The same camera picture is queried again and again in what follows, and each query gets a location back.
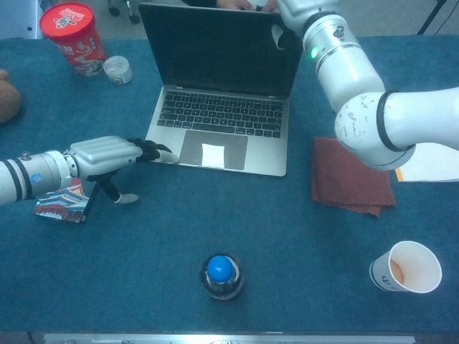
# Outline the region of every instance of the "red cloth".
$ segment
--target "red cloth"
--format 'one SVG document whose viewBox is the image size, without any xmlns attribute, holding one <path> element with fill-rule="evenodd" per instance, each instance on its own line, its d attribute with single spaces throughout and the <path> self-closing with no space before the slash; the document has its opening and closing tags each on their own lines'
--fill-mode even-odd
<svg viewBox="0 0 459 344">
<path fill-rule="evenodd" d="M 350 154 L 335 138 L 314 138 L 312 162 L 314 201 L 379 217 L 394 206 L 387 171 L 377 171 Z"/>
</svg>

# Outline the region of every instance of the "laptop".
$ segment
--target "laptop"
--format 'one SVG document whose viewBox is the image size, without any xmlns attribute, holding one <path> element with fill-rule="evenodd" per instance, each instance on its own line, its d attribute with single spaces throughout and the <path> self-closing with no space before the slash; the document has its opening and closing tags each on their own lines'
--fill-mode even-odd
<svg viewBox="0 0 459 344">
<path fill-rule="evenodd" d="M 179 164 L 284 176 L 301 40 L 279 14 L 140 4 L 164 86 L 146 136 Z"/>
</svg>

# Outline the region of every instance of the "red lid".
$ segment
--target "red lid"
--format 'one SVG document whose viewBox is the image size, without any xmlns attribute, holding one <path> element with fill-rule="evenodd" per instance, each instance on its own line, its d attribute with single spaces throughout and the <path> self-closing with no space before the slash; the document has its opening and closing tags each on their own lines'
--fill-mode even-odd
<svg viewBox="0 0 459 344">
<path fill-rule="evenodd" d="M 94 26 L 94 13 L 74 2 L 51 7 L 40 19 L 40 29 L 53 41 L 71 42 L 83 37 Z"/>
</svg>

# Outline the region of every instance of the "white paper sheet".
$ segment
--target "white paper sheet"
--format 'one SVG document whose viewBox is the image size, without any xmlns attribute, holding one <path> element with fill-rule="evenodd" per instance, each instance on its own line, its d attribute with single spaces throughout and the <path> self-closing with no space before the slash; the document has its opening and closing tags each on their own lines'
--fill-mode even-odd
<svg viewBox="0 0 459 344">
<path fill-rule="evenodd" d="M 413 157 L 395 172 L 399 181 L 459 181 L 459 151 L 419 143 Z"/>
<path fill-rule="evenodd" d="M 202 166 L 224 168 L 224 146 L 202 143 Z"/>
</svg>

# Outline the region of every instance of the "blue dome object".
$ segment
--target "blue dome object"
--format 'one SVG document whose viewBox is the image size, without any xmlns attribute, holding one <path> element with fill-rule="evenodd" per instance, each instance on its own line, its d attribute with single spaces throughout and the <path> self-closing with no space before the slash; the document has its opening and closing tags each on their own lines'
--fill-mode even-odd
<svg viewBox="0 0 459 344">
<path fill-rule="evenodd" d="M 213 282 L 225 283 L 232 276 L 232 264 L 226 256 L 215 256 L 207 265 L 207 274 Z"/>
</svg>

